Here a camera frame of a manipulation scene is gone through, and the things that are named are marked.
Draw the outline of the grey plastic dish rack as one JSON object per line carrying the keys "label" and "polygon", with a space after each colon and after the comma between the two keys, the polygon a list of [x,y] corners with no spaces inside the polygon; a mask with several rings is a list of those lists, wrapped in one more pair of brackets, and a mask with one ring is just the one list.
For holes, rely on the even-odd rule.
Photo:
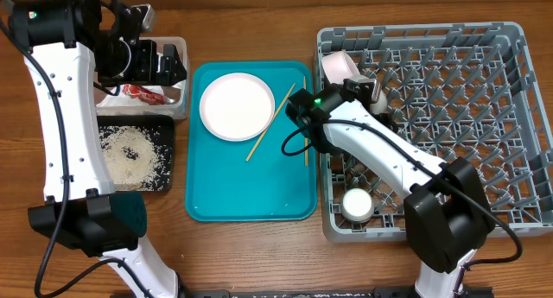
{"label": "grey plastic dish rack", "polygon": [[552,131],[522,27],[515,22],[331,27],[321,60],[344,52],[374,78],[399,135],[478,170],[493,213],[519,236],[552,231]]}

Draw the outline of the left wooden chopstick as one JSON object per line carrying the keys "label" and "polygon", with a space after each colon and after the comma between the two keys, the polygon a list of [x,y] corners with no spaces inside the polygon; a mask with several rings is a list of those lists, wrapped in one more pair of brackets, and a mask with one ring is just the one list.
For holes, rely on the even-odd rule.
{"label": "left wooden chopstick", "polygon": [[275,119],[277,118],[279,112],[282,110],[282,108],[284,107],[284,105],[286,104],[290,94],[294,91],[295,89],[295,86],[296,86],[296,83],[294,83],[290,89],[288,90],[288,92],[286,93],[286,95],[283,97],[283,100],[281,101],[280,105],[277,107],[276,109],[276,112],[274,113],[272,119],[270,120],[269,122],[269,125],[267,126],[267,128],[261,133],[261,135],[259,136],[259,138],[256,140],[254,146],[252,147],[251,151],[249,152],[248,156],[246,157],[245,161],[246,162],[249,162],[250,159],[252,158],[253,154],[255,153],[255,151],[257,150],[258,148],[258,145],[262,142],[262,140],[264,139],[266,133],[268,132],[269,128],[271,127],[271,125],[274,123]]}

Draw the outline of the wooden chopstick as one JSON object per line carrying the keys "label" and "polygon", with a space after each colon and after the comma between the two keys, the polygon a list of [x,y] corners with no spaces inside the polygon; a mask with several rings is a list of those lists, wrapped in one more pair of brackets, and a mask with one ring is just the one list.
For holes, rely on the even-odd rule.
{"label": "wooden chopstick", "polygon": [[[303,89],[305,89],[306,91],[308,90],[307,88],[307,79],[306,77],[304,76],[303,77]],[[303,152],[303,155],[304,155],[304,164],[306,167],[308,167],[308,150],[306,149],[308,147],[308,139],[306,137],[304,137],[304,152]]]}
{"label": "wooden chopstick", "polygon": [[277,118],[279,112],[282,110],[282,108],[284,107],[284,105],[286,104],[290,94],[294,91],[295,89],[295,86],[296,86],[296,83],[294,83],[290,89],[288,90],[288,92],[286,93],[286,95],[283,97],[283,100],[281,101],[280,105],[277,107],[276,109],[276,112],[274,113],[272,119],[270,120],[269,122],[269,125],[267,126],[267,128],[261,133],[261,135],[259,136],[259,138],[256,140],[254,146],[252,147],[251,151],[249,152],[248,156],[246,157],[245,161],[246,162],[249,162],[250,159],[252,158],[253,154],[255,153],[255,151],[257,150],[258,148],[258,145],[262,142],[262,140],[264,139],[266,133],[268,132],[269,128],[271,127],[271,125],[274,123],[275,119]]}

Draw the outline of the black food waste tray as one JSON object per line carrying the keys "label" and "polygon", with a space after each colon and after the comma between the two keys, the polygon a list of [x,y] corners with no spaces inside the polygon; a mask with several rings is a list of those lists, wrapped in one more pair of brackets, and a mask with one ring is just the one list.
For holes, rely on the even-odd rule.
{"label": "black food waste tray", "polygon": [[173,148],[172,160],[171,160],[171,170],[170,170],[170,179],[169,186],[165,191],[156,192],[162,193],[167,192],[171,188],[172,184],[172,170],[174,164],[174,154],[175,154],[175,123],[172,117],[163,116],[163,115],[143,115],[143,116],[101,116],[98,118],[99,128],[101,126],[138,126],[148,129],[154,129],[157,126],[161,127],[161,142],[171,144]]}

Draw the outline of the rice pile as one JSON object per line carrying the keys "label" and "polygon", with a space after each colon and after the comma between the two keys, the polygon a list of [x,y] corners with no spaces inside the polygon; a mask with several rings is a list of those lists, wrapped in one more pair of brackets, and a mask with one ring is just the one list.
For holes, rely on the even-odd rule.
{"label": "rice pile", "polygon": [[169,186],[173,148],[161,142],[161,127],[101,126],[100,144],[119,192],[161,192]]}

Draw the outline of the red snack wrapper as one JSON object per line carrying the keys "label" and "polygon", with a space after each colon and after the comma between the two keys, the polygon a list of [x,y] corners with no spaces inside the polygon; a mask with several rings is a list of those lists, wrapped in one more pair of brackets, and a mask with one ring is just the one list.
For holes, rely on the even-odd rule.
{"label": "red snack wrapper", "polygon": [[163,94],[152,92],[142,86],[124,85],[123,93],[131,98],[139,99],[148,105],[165,105],[170,100]]}

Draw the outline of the white paper cup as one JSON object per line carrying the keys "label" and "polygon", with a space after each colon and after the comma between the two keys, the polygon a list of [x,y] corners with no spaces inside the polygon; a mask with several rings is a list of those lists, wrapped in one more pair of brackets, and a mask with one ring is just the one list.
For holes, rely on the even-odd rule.
{"label": "white paper cup", "polygon": [[341,213],[353,223],[365,223],[374,212],[372,196],[362,188],[348,190],[341,202]]}

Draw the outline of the pink bowl with rice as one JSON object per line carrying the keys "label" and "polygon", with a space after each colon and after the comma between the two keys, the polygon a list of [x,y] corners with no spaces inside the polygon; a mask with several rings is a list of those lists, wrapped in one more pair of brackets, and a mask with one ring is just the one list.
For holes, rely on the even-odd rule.
{"label": "pink bowl with rice", "polygon": [[344,79],[359,75],[353,59],[344,51],[334,52],[321,59],[322,70],[329,84],[341,85]]}

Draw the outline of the teal plastic tray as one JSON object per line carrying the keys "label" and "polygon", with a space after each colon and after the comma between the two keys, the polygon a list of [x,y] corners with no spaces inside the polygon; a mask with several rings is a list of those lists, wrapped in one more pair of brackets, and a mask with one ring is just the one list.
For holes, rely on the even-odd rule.
{"label": "teal plastic tray", "polygon": [[185,207],[200,222],[301,220],[318,202],[317,160],[314,149],[288,157],[283,151],[303,148],[301,136],[279,112],[249,162],[245,159],[257,138],[228,142],[211,134],[200,120],[200,98],[208,85],[228,73],[249,73],[264,81],[277,103],[290,87],[312,90],[311,72],[294,60],[211,62],[194,73],[190,99]]}

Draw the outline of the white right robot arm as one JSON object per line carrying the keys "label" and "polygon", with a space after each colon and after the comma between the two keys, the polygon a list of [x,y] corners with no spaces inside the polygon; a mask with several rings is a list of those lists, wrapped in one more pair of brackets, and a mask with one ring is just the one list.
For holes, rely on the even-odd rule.
{"label": "white right robot arm", "polygon": [[500,226],[513,240],[509,257],[519,259],[523,246],[516,233],[492,214],[476,168],[458,157],[452,162],[420,150],[397,134],[387,113],[370,111],[378,101],[375,79],[344,79],[313,94],[301,89],[288,98],[286,116],[311,147],[321,153],[348,153],[361,161],[398,195],[404,206],[410,248],[421,272],[410,288],[386,288],[402,297],[490,297],[488,288],[472,289],[463,278],[482,262],[475,252]]}

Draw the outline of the grey-white bowl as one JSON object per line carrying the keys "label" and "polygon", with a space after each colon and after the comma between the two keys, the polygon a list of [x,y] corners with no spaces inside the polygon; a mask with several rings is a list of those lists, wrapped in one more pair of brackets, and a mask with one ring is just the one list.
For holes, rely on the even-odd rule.
{"label": "grey-white bowl", "polygon": [[388,107],[387,97],[383,91],[375,89],[371,95],[369,112],[371,114],[385,113]]}

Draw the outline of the white paper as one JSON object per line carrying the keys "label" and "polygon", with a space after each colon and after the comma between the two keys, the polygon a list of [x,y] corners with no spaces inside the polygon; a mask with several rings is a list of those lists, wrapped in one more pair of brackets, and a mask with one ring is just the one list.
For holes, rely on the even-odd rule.
{"label": "white paper", "polygon": [[[181,96],[181,89],[183,81],[177,82],[173,86],[142,86],[152,92],[160,93],[165,95],[170,103],[166,105],[175,104]],[[102,99],[97,107],[110,107],[110,106],[148,106],[148,104],[140,101],[139,99],[131,98],[123,93],[124,85],[120,86],[120,93],[117,96],[106,95]]]}

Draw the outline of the clear plastic waste bin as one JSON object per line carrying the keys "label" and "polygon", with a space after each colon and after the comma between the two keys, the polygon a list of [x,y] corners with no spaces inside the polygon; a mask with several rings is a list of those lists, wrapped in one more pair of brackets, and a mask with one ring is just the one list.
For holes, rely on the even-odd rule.
{"label": "clear plastic waste bin", "polygon": [[[169,36],[169,37],[150,37],[152,41],[157,44],[157,53],[162,55],[163,46],[165,44],[174,44],[177,52],[181,58],[181,62],[187,71],[187,78],[190,78],[190,65],[188,61],[187,43],[182,37]],[[94,100],[96,103],[96,110],[99,116],[117,116],[117,115],[151,115],[161,114],[170,116],[173,119],[181,120],[188,117],[188,100],[189,100],[189,80],[184,79],[184,83],[181,89],[180,99],[172,105],[148,105],[148,106],[110,106],[110,107],[97,107],[97,104],[105,98],[107,94],[101,92],[98,89],[94,89]]]}

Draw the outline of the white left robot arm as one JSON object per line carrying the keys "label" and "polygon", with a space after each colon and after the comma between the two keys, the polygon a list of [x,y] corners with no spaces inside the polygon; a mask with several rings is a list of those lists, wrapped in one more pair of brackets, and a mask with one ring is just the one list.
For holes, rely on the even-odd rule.
{"label": "white left robot arm", "polygon": [[140,193],[120,193],[105,164],[93,92],[172,86],[187,69],[177,47],[147,38],[155,12],[120,0],[16,3],[1,29],[22,53],[38,101],[46,156],[44,202],[28,210],[51,245],[108,265],[137,297],[186,297],[149,241]]}

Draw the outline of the large white plate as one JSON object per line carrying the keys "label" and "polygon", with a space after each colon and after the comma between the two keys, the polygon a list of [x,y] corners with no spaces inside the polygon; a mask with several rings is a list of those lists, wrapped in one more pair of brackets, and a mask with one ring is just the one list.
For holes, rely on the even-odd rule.
{"label": "large white plate", "polygon": [[242,142],[261,134],[275,113],[269,86],[249,73],[228,73],[209,84],[200,98],[200,119],[219,139]]}

